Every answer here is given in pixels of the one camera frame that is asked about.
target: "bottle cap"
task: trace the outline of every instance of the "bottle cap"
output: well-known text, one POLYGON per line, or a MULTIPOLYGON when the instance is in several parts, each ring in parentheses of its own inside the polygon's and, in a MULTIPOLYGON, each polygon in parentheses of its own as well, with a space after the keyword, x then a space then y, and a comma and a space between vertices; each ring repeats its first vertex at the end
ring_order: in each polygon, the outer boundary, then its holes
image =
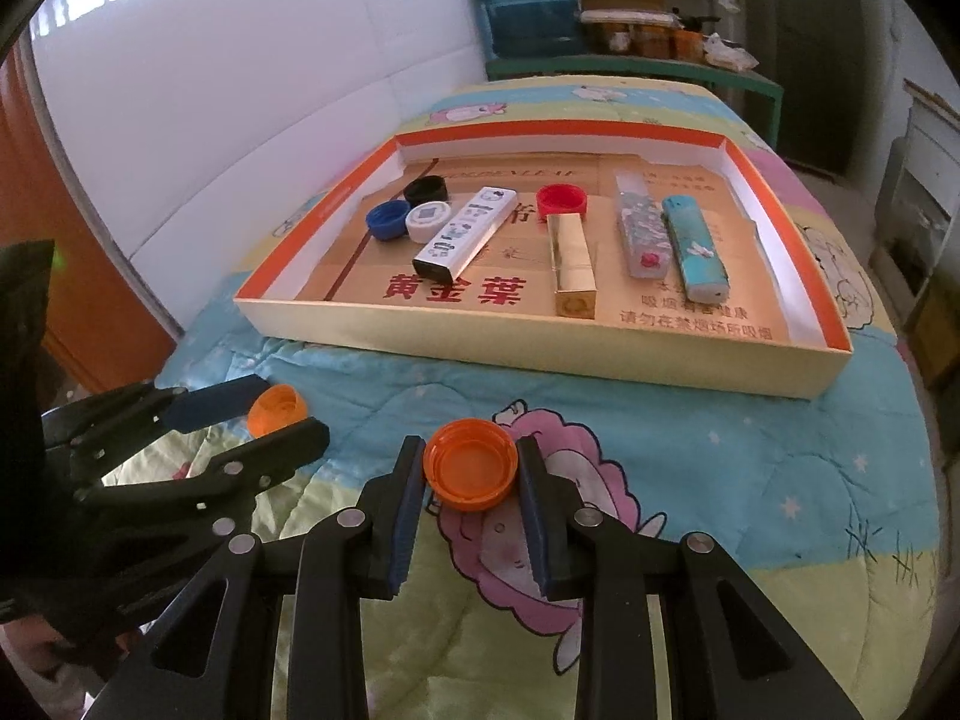
POLYGON ((449 203, 439 200, 416 206, 407 214, 407 233, 410 240, 415 244, 429 244, 452 216, 453 209, 449 203))
POLYGON ((424 473, 437 497, 461 512, 491 509, 510 493, 517 447, 486 419, 456 419, 433 434, 424 450, 424 473))
POLYGON ((306 401, 289 384, 271 386, 253 401, 247 430, 255 439, 307 418, 306 401))
POLYGON ((536 215, 541 221, 551 214, 587 215, 587 193, 574 184, 547 184, 536 193, 536 215))
POLYGON ((403 196, 413 208, 426 202, 446 202, 449 199, 446 181, 441 175, 424 175, 411 181, 403 188, 403 196))
POLYGON ((378 241, 390 241, 407 232, 410 204, 406 200, 387 200, 367 213, 367 228, 378 241))

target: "white bottle cap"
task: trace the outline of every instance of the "white bottle cap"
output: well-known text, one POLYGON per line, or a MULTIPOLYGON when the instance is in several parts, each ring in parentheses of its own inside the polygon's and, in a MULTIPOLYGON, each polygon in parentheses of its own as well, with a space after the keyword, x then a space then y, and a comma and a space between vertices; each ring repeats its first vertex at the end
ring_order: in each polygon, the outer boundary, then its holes
POLYGON ((452 216, 453 209, 450 204, 442 200, 432 200, 416 206, 407 214, 407 233, 410 240, 415 244, 429 244, 452 216))

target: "white star print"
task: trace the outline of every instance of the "white star print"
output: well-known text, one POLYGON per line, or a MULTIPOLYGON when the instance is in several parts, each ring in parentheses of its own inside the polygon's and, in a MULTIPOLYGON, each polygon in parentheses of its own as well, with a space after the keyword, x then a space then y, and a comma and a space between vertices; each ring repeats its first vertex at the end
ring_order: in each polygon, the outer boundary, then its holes
POLYGON ((803 509, 803 507, 800 507, 800 504, 797 503, 796 498, 787 498, 783 503, 781 503, 781 509, 784 510, 784 517, 787 519, 796 519, 797 514, 801 509, 803 509))

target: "dark brown stripe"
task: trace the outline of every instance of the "dark brown stripe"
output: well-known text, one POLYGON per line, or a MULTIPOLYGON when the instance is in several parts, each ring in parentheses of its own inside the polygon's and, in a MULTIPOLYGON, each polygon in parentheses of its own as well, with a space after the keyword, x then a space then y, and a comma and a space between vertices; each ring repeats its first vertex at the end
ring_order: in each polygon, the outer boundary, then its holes
MULTIPOLYGON (((418 175, 416 178, 422 178, 424 177, 424 175, 427 175, 431 170, 434 169, 434 167, 437 167, 438 162, 440 162, 440 160, 435 159, 433 162, 427 165, 424 171, 421 172, 421 174, 418 175)), ((352 255, 350 255, 349 260, 347 260, 347 264, 344 265, 344 269, 340 271, 340 274, 337 276, 336 281, 333 282, 329 292, 323 296, 323 300, 333 300, 333 295, 336 295, 337 290, 339 290, 339 288, 341 288, 344 285, 344 281, 347 280, 347 276, 349 276, 350 271, 353 270, 353 266, 356 265, 357 260, 360 259, 360 255, 363 254, 363 250, 367 247, 367 244, 370 242, 370 239, 372 237, 373 236, 370 234, 370 230, 367 230, 366 234, 364 234, 364 237, 360 240, 359 244, 357 245, 357 248, 353 251, 352 255)))

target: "orange bottle cap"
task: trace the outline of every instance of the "orange bottle cap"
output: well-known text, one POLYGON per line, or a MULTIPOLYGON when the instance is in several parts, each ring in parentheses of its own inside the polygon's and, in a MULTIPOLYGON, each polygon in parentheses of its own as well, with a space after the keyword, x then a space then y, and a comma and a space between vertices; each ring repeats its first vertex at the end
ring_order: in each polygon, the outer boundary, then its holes
POLYGON ((307 418, 306 401, 289 384, 273 385, 247 415, 247 430, 255 439, 307 418))
POLYGON ((507 431, 486 419, 456 419, 427 442, 424 474, 443 503, 461 512, 482 512, 510 493, 517 447, 507 431))

